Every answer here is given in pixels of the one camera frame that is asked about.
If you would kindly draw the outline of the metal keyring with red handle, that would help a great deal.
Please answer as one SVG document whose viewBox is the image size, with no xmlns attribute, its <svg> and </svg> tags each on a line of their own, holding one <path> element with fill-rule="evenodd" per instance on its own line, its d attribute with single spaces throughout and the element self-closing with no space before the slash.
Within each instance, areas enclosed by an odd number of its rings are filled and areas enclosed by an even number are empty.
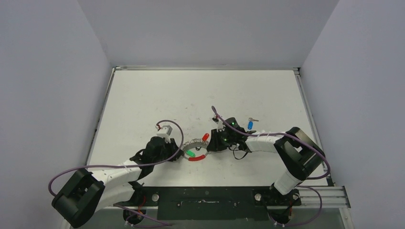
<svg viewBox="0 0 405 229">
<path fill-rule="evenodd" d="M 208 144 L 209 144 L 208 141 L 202 141 L 202 139 L 198 138 L 183 143 L 181 146 L 181 150 L 183 151 L 183 158 L 191 162 L 196 162 L 205 159 L 208 155 L 208 151 L 206 150 Z M 187 150 L 191 150 L 192 152 L 194 152 L 195 157 L 187 156 L 185 154 Z"/>
</svg>

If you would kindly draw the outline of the key with green tag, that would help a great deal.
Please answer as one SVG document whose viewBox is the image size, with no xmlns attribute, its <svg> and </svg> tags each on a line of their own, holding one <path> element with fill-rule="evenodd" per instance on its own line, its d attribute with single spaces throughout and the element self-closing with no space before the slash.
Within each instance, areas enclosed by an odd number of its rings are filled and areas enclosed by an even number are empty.
<svg viewBox="0 0 405 229">
<path fill-rule="evenodd" d="M 189 156 L 189 157 L 195 157 L 195 153 L 192 152 L 191 150 L 187 150 L 187 151 L 185 152 L 185 154 L 186 154 L 187 156 Z"/>
</svg>

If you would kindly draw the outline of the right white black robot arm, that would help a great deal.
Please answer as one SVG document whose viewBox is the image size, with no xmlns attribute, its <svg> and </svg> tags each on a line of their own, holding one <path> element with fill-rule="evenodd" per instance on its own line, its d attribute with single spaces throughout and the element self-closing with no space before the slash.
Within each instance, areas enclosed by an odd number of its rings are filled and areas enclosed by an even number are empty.
<svg viewBox="0 0 405 229">
<path fill-rule="evenodd" d="M 270 152 L 280 156 L 286 171 L 272 184 L 270 191 L 271 201 L 277 205 L 287 201 L 289 193 L 309 179 L 326 160 L 324 152 L 298 127 L 277 134 L 245 130 L 234 117 L 221 120 L 216 116 L 212 120 L 217 127 L 211 130 L 208 152 L 231 149 L 246 154 Z"/>
</svg>

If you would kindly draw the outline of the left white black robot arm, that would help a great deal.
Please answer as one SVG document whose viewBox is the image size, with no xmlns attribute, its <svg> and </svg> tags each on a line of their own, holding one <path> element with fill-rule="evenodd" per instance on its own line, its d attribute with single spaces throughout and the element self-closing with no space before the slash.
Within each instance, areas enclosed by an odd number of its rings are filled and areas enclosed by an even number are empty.
<svg viewBox="0 0 405 229">
<path fill-rule="evenodd" d="M 54 196 L 52 207 L 70 224 L 78 228 L 87 223 L 94 213 L 117 202 L 137 205 L 142 191 L 133 183 L 149 175 L 155 165 L 175 161 L 183 151 L 171 138 L 154 136 L 133 157 L 117 166 L 102 166 L 88 171 L 80 167 Z"/>
</svg>

